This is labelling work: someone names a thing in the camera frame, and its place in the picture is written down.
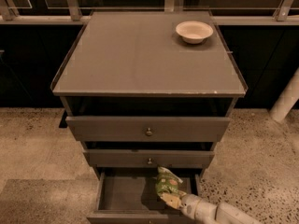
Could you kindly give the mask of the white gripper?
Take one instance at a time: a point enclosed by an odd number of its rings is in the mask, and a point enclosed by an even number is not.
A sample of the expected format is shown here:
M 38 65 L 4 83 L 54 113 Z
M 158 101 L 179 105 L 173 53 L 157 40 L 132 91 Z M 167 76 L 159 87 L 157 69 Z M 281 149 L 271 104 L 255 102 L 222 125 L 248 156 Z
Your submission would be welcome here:
M 163 193 L 161 199 L 170 207 L 180 209 L 181 213 L 192 220 L 203 221 L 207 211 L 206 201 L 194 194 Z

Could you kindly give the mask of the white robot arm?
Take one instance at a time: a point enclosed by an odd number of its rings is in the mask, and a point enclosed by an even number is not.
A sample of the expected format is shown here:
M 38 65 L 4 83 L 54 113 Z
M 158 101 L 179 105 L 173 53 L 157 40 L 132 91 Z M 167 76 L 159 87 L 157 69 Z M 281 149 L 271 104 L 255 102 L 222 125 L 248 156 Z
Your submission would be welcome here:
M 199 193 L 167 172 L 160 198 L 192 224 L 299 224 L 299 119 L 294 75 L 268 110 L 235 110 Z

